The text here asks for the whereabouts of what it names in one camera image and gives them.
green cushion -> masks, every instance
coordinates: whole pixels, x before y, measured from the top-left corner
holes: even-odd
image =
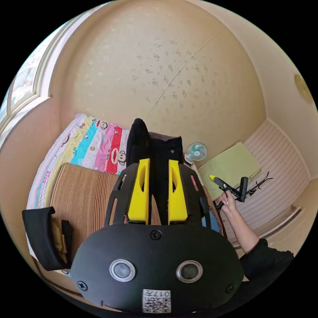
[[[240,184],[241,177],[248,177],[250,181],[259,175],[260,170],[258,161],[242,142],[238,142],[198,168],[212,200],[216,200],[222,191],[211,181],[210,175],[217,176],[236,188]]]

window frame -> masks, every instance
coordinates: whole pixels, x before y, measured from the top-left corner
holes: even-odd
[[[41,84],[43,79],[43,73],[47,64],[47,61],[50,58],[52,51],[54,50],[55,45],[64,35],[64,33],[68,30],[68,28],[80,17],[81,15],[67,21],[63,27],[58,31],[58,33],[53,37],[52,41],[44,51],[43,56],[41,57],[39,66],[36,70],[36,74],[34,77],[33,89],[30,93],[23,96],[20,100],[18,100],[12,107],[12,92],[15,79],[17,74],[14,76],[8,92],[8,99],[5,107],[7,108],[7,113],[2,120],[0,120],[0,134],[4,130],[5,126],[11,121],[11,119],[26,105],[28,105],[31,101],[35,100],[40,96]]]
[[[81,13],[80,15],[70,19],[62,26],[62,28],[58,31],[58,33],[53,37],[50,44],[48,45],[48,47],[44,51],[43,56],[41,57],[39,66],[36,70],[32,92],[26,94],[23,98],[21,98],[18,102],[15,103],[14,107],[11,107],[13,85],[14,85],[15,79],[17,77],[17,74],[15,75],[15,77],[14,77],[13,81],[11,82],[9,89],[8,89],[8,99],[7,99],[7,104],[5,106],[7,109],[7,113],[4,116],[4,118],[0,120],[0,147],[1,147],[2,134],[3,134],[6,126],[11,122],[11,120],[15,117],[15,115],[17,115],[24,107],[26,107],[28,104],[32,103],[33,101],[36,102],[38,99],[41,99],[41,101],[39,101],[39,103],[40,103],[43,101],[43,98],[49,98],[49,96],[46,95],[46,93],[41,92],[43,89],[43,78],[46,76],[46,74],[45,74],[46,68],[50,64],[50,58],[52,57],[52,54],[54,53],[55,48],[58,46],[60,39],[65,34],[67,34],[67,31],[72,27],[72,25],[74,23],[76,23],[78,20],[80,20],[82,17],[86,16],[84,19],[84,20],[86,20],[94,12],[98,11],[100,8],[104,7],[105,5],[107,5],[111,2],[113,2],[113,1],[106,2],[104,4],[101,4],[99,6],[92,8],[90,10],[87,10],[87,11]]]

black jacket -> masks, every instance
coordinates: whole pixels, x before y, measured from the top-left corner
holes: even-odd
[[[212,310],[210,317],[226,314],[260,294],[287,268],[294,259],[290,251],[278,251],[268,247],[267,240],[260,239],[256,246],[240,258],[245,277],[238,291],[224,305]]]

qr code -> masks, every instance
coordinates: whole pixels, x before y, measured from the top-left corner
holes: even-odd
[[[144,289],[142,292],[142,311],[148,313],[170,313],[170,291]]]

bed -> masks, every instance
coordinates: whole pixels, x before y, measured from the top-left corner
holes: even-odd
[[[126,167],[129,130],[77,114],[48,151],[33,181],[27,209],[48,206],[52,187],[65,163],[120,174]]]
[[[152,134],[153,138],[162,138]],[[86,237],[104,226],[116,175],[126,168],[128,135],[129,130],[125,128],[77,114],[52,145],[37,171],[26,209],[53,206],[54,217],[70,222],[74,229],[72,257]],[[219,215],[215,208],[211,212],[223,235]],[[153,197],[151,223],[160,225]],[[30,254],[37,259],[28,238],[27,243]],[[68,270],[57,272],[69,275]]]

